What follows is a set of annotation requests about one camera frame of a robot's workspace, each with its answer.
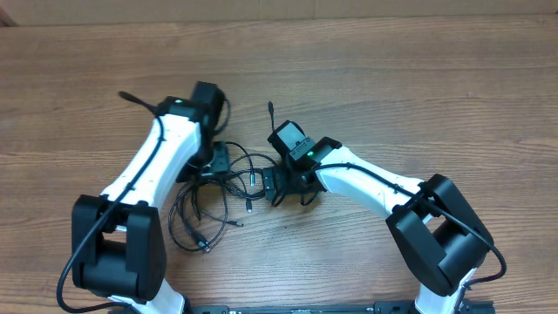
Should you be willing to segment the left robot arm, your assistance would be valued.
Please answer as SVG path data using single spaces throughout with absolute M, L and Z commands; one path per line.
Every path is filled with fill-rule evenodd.
M 228 171 L 227 149 L 214 143 L 228 104 L 215 84 L 197 82 L 187 99 L 166 97 L 149 106 L 153 126 L 122 174 L 98 196 L 81 195 L 71 212 L 72 254 L 58 280 L 58 305 L 66 278 L 105 298 L 100 309 L 120 313 L 190 313 L 186 297 L 165 279 L 167 253 L 160 210 L 174 184 Z

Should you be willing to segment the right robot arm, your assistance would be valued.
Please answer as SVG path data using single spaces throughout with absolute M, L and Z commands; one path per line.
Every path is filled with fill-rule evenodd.
M 383 219 L 409 271 L 420 283 L 414 313 L 465 313 L 466 290 L 493 247 L 493 238 L 447 177 L 423 181 L 359 158 L 339 141 L 314 141 L 297 123 L 273 127 L 269 144 L 283 164 L 265 171 L 268 199 L 329 192 Z

